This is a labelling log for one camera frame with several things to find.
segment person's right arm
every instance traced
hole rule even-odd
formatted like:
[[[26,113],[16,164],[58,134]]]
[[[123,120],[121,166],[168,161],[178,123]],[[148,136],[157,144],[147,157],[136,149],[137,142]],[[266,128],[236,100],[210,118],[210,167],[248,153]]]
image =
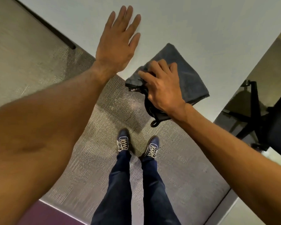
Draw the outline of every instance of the person's right arm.
[[[149,100],[167,113],[199,145],[237,195],[267,225],[281,224],[281,166],[203,117],[182,99],[177,64],[153,61],[139,72]]]

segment folded cloth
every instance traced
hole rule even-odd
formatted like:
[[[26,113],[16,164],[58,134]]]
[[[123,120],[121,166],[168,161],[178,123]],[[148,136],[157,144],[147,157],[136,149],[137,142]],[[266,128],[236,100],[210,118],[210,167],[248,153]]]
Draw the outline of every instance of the folded cloth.
[[[175,46],[168,43],[157,55],[144,66],[139,67],[132,76],[126,80],[126,86],[130,91],[138,91],[146,96],[146,110],[150,116],[155,118],[155,121],[151,123],[152,127],[158,126],[161,121],[169,120],[170,117],[166,113],[155,108],[148,100],[148,89],[145,86],[146,82],[140,78],[138,71],[148,72],[150,62],[153,60],[159,61],[161,59],[165,59],[168,64],[173,62],[177,63],[180,89],[182,98],[185,102],[194,105],[200,100],[209,97],[209,92],[198,73],[184,60]]]

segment black loop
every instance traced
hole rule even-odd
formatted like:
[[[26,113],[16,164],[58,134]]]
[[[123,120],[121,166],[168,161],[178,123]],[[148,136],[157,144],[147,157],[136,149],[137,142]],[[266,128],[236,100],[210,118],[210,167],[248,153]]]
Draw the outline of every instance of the black loop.
[[[159,123],[160,123],[159,121],[154,120],[154,121],[151,122],[150,126],[155,128],[159,125]]]

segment sneaker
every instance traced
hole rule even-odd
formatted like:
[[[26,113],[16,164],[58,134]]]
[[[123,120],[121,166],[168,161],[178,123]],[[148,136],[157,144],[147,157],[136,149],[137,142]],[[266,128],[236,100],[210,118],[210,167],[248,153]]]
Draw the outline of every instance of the sneaker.
[[[153,136],[148,142],[148,147],[146,152],[143,154],[145,156],[151,156],[152,158],[156,158],[156,153],[159,149],[159,138],[158,136]]]
[[[116,138],[116,144],[118,145],[118,152],[123,150],[129,150],[129,132],[128,129],[121,129],[118,133],[118,137]]]

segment person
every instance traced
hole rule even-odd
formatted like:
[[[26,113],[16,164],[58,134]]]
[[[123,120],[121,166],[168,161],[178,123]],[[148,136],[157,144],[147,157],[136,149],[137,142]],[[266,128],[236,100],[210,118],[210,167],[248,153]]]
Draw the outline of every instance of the person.
[[[91,225],[129,225],[131,224],[131,185],[129,174],[130,136],[127,129],[121,129],[116,139],[119,154],[109,175],[105,197],[96,209]],[[144,224],[181,225],[169,198],[165,185],[157,172],[155,161],[159,150],[159,138],[153,136],[146,151],[140,157],[143,170]]]
[[[110,14],[89,70],[0,107],[0,224],[15,224],[63,173],[102,89],[134,55],[141,16],[129,25],[132,11],[123,6],[116,19]],[[150,71],[156,76],[139,74],[153,105],[195,140],[264,223],[281,224],[281,166],[185,103],[177,64],[153,61]]]

